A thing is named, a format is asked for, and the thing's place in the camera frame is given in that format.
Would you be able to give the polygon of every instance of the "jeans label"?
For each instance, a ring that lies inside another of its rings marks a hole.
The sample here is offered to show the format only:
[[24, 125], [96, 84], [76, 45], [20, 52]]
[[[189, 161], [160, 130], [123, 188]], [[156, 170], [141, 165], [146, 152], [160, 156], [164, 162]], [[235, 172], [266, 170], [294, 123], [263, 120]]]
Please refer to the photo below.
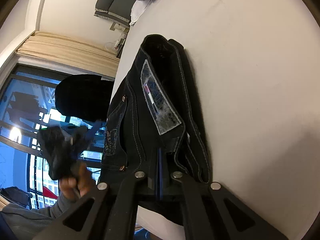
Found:
[[158, 133], [162, 135], [180, 125], [181, 120], [159, 85], [147, 60], [143, 64], [140, 79], [144, 97]]

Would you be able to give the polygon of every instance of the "red object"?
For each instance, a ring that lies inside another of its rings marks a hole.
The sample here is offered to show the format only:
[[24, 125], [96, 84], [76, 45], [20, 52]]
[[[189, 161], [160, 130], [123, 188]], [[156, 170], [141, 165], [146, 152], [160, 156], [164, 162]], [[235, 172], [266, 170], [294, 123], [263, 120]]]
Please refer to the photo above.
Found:
[[43, 192], [43, 196], [44, 197], [49, 197], [49, 198], [53, 198], [53, 199], [58, 199], [58, 197], [51, 192], [51, 190], [49, 190], [47, 187], [42, 186], [42, 192]]

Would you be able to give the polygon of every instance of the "person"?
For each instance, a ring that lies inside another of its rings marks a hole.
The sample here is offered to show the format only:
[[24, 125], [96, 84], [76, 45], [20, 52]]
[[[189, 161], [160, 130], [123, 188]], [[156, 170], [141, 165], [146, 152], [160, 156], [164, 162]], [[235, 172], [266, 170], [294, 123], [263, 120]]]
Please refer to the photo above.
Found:
[[85, 163], [81, 163], [78, 181], [72, 177], [60, 179], [61, 192], [53, 206], [29, 210], [15, 203], [10, 203], [2, 209], [1, 215], [17, 240], [32, 240], [34, 236], [76, 202], [78, 197], [74, 188], [78, 188], [82, 197], [95, 185], [96, 182], [92, 179], [91, 171], [87, 169]]

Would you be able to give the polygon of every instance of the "hand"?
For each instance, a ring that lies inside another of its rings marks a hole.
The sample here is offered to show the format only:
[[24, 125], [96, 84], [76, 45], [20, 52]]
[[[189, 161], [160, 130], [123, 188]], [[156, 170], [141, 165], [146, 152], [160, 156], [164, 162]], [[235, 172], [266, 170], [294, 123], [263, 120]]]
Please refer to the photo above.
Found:
[[62, 194], [71, 201], [75, 201], [78, 199], [73, 188], [78, 188], [81, 197], [83, 197], [95, 186], [96, 182], [92, 178], [91, 171], [87, 169], [85, 163], [81, 163], [80, 165], [78, 184], [76, 179], [73, 177], [63, 178], [59, 181], [59, 187]]

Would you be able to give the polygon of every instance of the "black jeans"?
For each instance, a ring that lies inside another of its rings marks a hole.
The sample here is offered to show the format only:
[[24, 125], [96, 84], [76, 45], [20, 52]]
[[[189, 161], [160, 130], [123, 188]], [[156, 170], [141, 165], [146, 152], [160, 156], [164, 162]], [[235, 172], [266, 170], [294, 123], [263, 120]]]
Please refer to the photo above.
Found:
[[211, 182], [201, 106], [184, 48], [149, 35], [109, 106], [100, 180], [116, 183], [132, 172], [148, 173], [159, 148], [175, 170]]

